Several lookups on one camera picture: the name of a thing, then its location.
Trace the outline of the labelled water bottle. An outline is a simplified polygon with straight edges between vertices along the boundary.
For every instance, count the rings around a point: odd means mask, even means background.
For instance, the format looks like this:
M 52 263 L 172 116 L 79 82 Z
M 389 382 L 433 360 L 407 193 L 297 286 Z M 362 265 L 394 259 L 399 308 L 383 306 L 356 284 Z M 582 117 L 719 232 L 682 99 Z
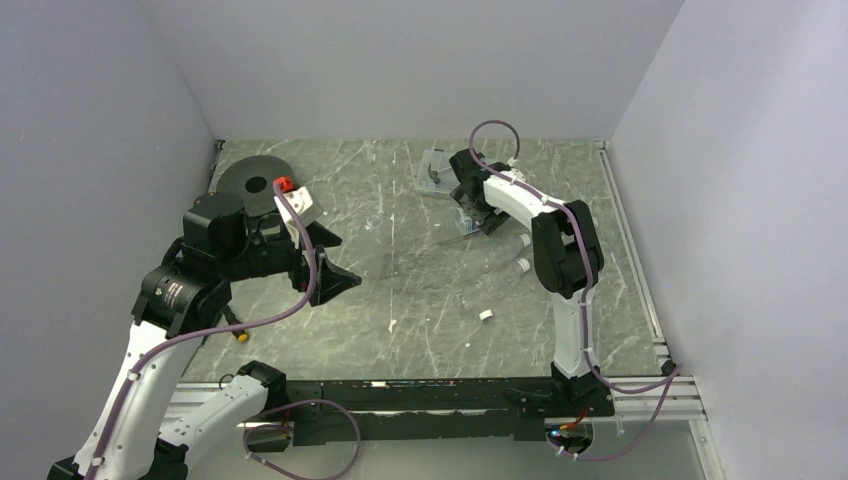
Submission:
M 480 225 L 461 208 L 456 210 L 454 224 L 459 236 L 472 235 L 480 230 Z

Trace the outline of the clear bottle white cap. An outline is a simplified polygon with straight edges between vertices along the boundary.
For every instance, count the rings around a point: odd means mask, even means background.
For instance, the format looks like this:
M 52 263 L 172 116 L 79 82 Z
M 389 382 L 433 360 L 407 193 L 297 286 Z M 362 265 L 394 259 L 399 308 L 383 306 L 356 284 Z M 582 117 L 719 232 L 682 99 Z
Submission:
M 530 245 L 531 236 L 527 233 L 502 237 L 494 243 L 469 249 L 460 257 L 459 265 L 470 270 L 493 270 L 516 259 Z

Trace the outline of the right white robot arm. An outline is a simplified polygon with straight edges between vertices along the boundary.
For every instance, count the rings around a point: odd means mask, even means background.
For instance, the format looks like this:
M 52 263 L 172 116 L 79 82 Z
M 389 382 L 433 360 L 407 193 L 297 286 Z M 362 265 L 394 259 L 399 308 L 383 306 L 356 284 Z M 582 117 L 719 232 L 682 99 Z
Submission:
M 536 277 L 551 293 L 554 312 L 551 401 L 564 415 L 578 413 L 604 390 L 593 370 L 591 328 L 593 288 L 604 256 L 588 205 L 548 196 L 517 170 L 487 164 L 472 149 L 453 154 L 449 165 L 458 181 L 451 197 L 485 234 L 509 218 L 529 231 Z

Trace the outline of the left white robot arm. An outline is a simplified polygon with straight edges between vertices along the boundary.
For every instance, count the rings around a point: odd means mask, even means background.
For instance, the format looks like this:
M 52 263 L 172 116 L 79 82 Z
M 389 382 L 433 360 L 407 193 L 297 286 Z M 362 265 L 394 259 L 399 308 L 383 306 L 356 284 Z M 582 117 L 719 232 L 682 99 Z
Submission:
M 283 372 L 251 361 L 187 416 L 163 423 L 196 350 L 224 331 L 233 282 L 285 273 L 305 306 L 361 282 L 328 260 L 326 249 L 340 239 L 319 225 L 322 208 L 308 189 L 275 189 L 273 201 L 281 231 L 265 241 L 239 196 L 207 193 L 195 200 L 182 235 L 142 281 L 123 363 L 100 418 L 75 455 L 52 465 L 50 478 L 184 479 L 237 424 L 272 420 L 304 404 Z

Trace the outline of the black spool disc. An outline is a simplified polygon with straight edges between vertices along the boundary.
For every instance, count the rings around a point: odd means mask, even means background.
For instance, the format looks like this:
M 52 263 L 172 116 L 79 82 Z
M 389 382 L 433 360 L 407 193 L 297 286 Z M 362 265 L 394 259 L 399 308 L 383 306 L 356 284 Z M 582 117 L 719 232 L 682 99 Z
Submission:
M 237 195 L 248 216 L 260 217 L 276 210 L 272 183 L 279 177 L 296 181 L 293 167 L 285 160 L 272 155 L 255 155 L 226 167 L 214 190 Z

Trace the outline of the yellow tipped screwdriver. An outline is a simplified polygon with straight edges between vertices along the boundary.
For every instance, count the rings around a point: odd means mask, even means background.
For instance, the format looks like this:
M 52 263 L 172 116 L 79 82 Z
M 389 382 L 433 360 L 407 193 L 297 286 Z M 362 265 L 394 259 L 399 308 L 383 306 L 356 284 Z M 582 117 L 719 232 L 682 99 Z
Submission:
M 249 339 L 249 335 L 247 333 L 247 330 L 243 327 L 244 323 L 236 316 L 236 314 L 229 306 L 222 307 L 221 312 L 227 325 L 234 327 L 234 330 L 231 331 L 231 334 L 236 338 L 238 342 L 246 342 Z

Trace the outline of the small hammer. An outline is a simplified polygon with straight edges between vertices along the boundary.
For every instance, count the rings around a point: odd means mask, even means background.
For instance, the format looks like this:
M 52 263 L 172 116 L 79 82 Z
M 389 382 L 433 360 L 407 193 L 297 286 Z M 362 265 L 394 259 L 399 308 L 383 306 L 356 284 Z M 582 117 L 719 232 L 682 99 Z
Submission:
M 431 164 L 428 164 L 427 165 L 427 176 L 434 185 L 439 185 L 441 183 L 440 174 L 444 170 L 443 169 L 441 169 L 441 170 L 434 169 Z

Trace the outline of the clear plastic tray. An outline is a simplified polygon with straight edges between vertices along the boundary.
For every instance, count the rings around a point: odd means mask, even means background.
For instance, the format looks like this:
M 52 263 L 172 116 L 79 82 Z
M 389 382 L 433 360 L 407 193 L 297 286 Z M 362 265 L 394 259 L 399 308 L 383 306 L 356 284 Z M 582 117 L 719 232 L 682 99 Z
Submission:
M 422 153 L 415 180 L 415 189 L 424 196 L 449 198 L 459 181 L 450 165 L 456 151 L 425 150 Z

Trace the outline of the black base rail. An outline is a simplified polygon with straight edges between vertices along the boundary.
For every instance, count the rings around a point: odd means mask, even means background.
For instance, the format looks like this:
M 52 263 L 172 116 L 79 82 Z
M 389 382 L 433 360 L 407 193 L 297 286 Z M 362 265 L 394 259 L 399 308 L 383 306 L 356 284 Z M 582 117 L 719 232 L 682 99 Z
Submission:
M 288 427 L 296 446 L 329 442 L 509 437 L 541 441 L 561 423 L 615 413 L 604 387 L 583 405 L 554 398 L 552 378 L 290 380 L 262 423 Z

